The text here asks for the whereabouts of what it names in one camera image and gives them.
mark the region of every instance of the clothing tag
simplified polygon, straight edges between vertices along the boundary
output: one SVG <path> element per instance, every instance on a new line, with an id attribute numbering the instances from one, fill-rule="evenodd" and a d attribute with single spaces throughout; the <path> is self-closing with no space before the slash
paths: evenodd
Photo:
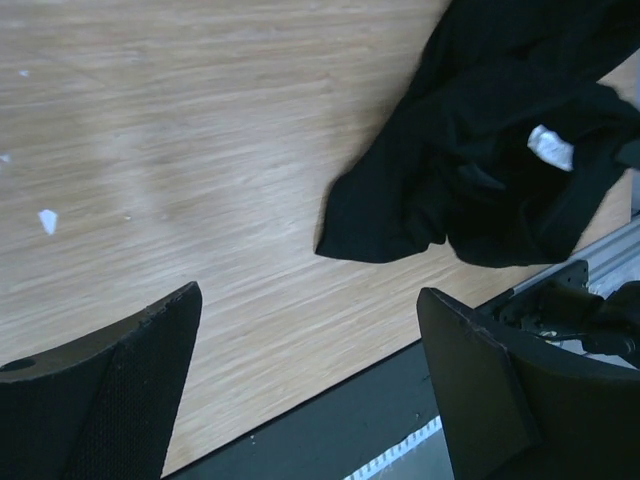
<path id="1" fill-rule="evenodd" d="M 538 125 L 529 136 L 527 146 L 543 161 L 565 172 L 573 171 L 573 145 L 562 140 L 556 132 Z"/>

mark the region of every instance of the light wood grain surface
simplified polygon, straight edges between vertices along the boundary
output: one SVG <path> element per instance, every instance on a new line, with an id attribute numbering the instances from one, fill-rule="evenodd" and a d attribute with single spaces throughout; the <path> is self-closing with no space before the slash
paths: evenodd
<path id="1" fill-rule="evenodd" d="M 401 95 L 440 1 L 0 0 L 0 363 L 197 280 L 165 473 L 418 338 L 437 286 L 478 304 L 536 269 L 448 247 L 313 255 L 322 199 Z M 627 93 L 635 68 L 612 78 Z M 629 181 L 583 243 L 629 219 Z M 38 219 L 59 214 L 48 236 Z"/>

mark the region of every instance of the white ruler strip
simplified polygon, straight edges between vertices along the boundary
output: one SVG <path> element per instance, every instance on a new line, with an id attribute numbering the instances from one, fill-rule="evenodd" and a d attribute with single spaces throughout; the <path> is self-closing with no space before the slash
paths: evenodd
<path id="1" fill-rule="evenodd" d="M 380 473 L 397 459 L 409 453 L 411 450 L 416 448 L 418 445 L 420 445 L 422 442 L 424 442 L 426 439 L 431 437 L 434 433 L 439 432 L 440 430 L 442 430 L 442 422 L 440 421 L 440 416 L 438 415 L 420 430 L 412 433 L 402 442 L 394 445 L 379 457 L 374 458 L 365 466 L 363 466 L 359 470 L 356 470 L 344 480 L 369 480 L 375 474 Z"/>

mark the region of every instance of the black fabric fold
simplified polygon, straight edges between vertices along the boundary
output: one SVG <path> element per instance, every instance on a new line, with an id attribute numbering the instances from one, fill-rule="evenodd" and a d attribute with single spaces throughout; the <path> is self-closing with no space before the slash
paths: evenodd
<path id="1" fill-rule="evenodd" d="M 488 267 L 566 260 L 640 139 L 640 112 L 597 83 L 638 48 L 637 0 L 453 0 L 333 185 L 316 253 L 385 263 L 448 239 Z M 574 147 L 572 171 L 527 146 L 539 125 Z"/>

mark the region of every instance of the white paper scrap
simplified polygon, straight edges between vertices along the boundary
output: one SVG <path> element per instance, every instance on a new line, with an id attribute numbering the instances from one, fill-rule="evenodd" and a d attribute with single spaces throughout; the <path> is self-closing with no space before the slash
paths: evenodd
<path id="1" fill-rule="evenodd" d="M 58 214 L 51 210 L 43 210 L 39 214 L 40 221 L 44 227 L 44 231 L 49 235 L 53 235 L 56 232 L 56 224 L 58 223 Z"/>
<path id="2" fill-rule="evenodd" d="M 573 145 L 562 140 L 556 132 L 538 125 L 529 136 L 527 146 L 541 160 L 565 172 L 573 171 Z"/>

